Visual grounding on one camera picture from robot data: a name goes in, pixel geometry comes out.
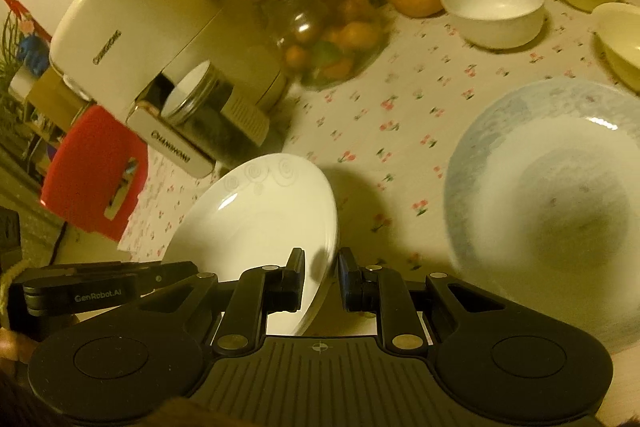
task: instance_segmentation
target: white appliance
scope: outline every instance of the white appliance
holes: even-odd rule
[[[272,42],[258,8],[240,0],[73,0],[53,35],[50,60],[151,147],[200,178],[212,171],[212,159],[159,118],[161,103],[149,94],[210,60],[268,110],[286,84]]]

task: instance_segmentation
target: large plate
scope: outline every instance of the large plate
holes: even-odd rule
[[[449,163],[454,263],[618,351],[640,337],[640,102],[553,79],[511,92]]]
[[[322,171],[304,158],[271,154],[207,190],[178,227],[163,262],[193,261],[228,281],[257,266],[284,266],[292,248],[302,248],[302,309],[271,314],[267,321],[271,335],[299,335],[326,296],[337,232],[334,194]]]

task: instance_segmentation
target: ribbed black surface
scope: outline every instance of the ribbed black surface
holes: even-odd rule
[[[258,353],[219,361],[193,399],[273,427],[498,425],[453,402],[424,362],[371,337],[267,338]]]

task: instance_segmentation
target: brand logo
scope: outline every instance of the brand logo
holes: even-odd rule
[[[186,152],[181,149],[178,149],[174,144],[172,144],[169,140],[167,140],[164,136],[162,136],[158,131],[151,131],[151,138],[160,142],[167,149],[169,149],[173,154],[178,156],[183,162],[189,163],[191,161],[191,156],[189,156]]]
[[[120,32],[120,30],[116,30],[116,32],[111,36],[111,38],[107,41],[107,43],[102,47],[102,49],[100,50],[100,53],[95,55],[94,64],[96,66],[100,64],[100,61],[104,58],[104,55],[108,53],[108,51],[115,44],[115,42],[120,38],[121,35],[122,33]]]
[[[95,299],[106,299],[107,297],[115,297],[116,295],[122,295],[122,290],[109,290],[108,292],[87,293],[87,295],[76,295],[74,301],[95,301]]]

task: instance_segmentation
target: tablecloth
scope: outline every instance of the tablecloth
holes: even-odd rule
[[[554,76],[618,85],[590,15],[562,0],[545,5],[540,35],[507,51],[466,42],[446,14],[415,20],[389,9],[390,43],[364,73],[321,92],[294,85],[272,110],[286,135],[284,152],[308,158],[331,182],[341,245],[362,265],[390,266],[414,280],[452,270],[447,163],[465,129],[505,92]],[[148,179],[119,248],[132,260],[161,259],[216,179],[194,180],[150,151]]]

